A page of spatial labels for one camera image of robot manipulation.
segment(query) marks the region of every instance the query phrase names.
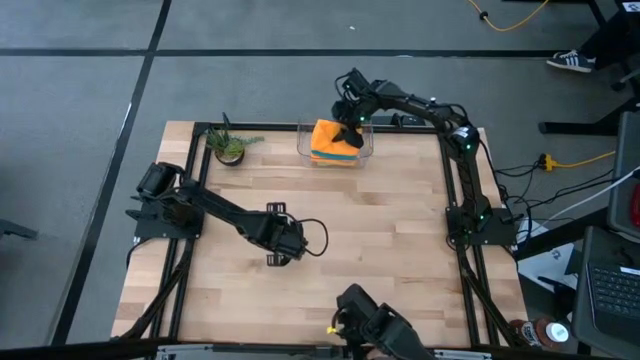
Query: white cable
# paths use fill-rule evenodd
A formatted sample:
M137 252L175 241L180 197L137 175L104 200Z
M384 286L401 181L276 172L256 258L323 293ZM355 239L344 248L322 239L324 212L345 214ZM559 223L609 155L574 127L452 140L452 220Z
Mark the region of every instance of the white cable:
M625 180L627 180L628 178L630 178L631 176L633 176L633 173L634 173L634 172L636 172L636 171L638 171L638 170L640 170L640 166L638 166L637 168L635 168L632 172L628 173L627 175L625 175L625 176L621 177L618 181L616 181L616 182L614 182L613 184L611 184L611 185L607 186L606 188L604 188L604 189L602 189L602 190L598 191L597 193L595 193L595 194L591 195L590 197L588 197L588 198L586 198L586 199L584 199L584 200L582 200L582 201L580 201L580 202L578 202L578 203L575 203L575 204L573 204L573 205L569 206L568 208L566 208L566 209L564 209L564 210L560 211L559 213L557 213L557 214L553 215L552 217L548 218L545 222L543 222L542 224L538 225L538 227L536 227L535 229L531 230L531 233L534 233L536 230L538 230L539 228L543 227L546 223L548 223L549 221L551 221L551 220L553 220L553 219L557 218L558 216L560 216L560 215L562 215L562 214L566 213L567 211L569 211L569 210L571 210L571 209L574 209L574 208L577 208L578 206L580 206L580 205L582 205L582 204L584 204L584 203L586 203L586 202L589 202L589 201L591 201L591 200L593 200L593 199L597 198L598 196L600 196L600 195L602 195L602 194L606 193L607 191L609 191L609 190L613 189L614 187L616 187L616 186L618 186L618 185L622 184Z

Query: desk leg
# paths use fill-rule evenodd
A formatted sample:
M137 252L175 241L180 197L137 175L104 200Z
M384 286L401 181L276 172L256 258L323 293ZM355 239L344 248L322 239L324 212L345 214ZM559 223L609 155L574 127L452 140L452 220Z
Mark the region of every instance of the desk leg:
M524 260L543 252L551 251L558 246L582 239L587 226L607 225L607 208L602 208L579 219L568 222L553 230L534 236L524 245L518 245L514 257L516 261Z
M620 116L625 111L635 112L638 109L637 103L638 99L632 97L595 123L541 122L538 123L538 129L543 134L616 136Z

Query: orange sponge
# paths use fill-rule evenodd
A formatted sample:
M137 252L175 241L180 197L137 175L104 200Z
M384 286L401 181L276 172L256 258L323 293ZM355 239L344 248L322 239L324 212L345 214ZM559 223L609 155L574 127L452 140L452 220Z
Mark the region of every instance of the orange sponge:
M342 125L335 121L318 119L311 134L311 159L318 164L353 166L360 149L346 141L333 142Z

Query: red object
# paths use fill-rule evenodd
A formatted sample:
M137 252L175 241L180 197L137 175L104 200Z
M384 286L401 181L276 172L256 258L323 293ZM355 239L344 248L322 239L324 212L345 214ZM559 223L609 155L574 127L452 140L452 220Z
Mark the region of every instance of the red object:
M640 184L636 185L631 198L631 222L640 227Z

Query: plant pot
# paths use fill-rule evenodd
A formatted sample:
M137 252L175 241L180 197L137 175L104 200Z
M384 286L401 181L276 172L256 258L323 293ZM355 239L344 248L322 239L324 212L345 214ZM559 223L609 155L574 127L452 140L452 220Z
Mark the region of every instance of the plant pot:
M242 154L235 159L226 159L217 152L215 152L215 155L216 159L226 166L238 166L242 164L242 160L244 160L244 150L242 151Z

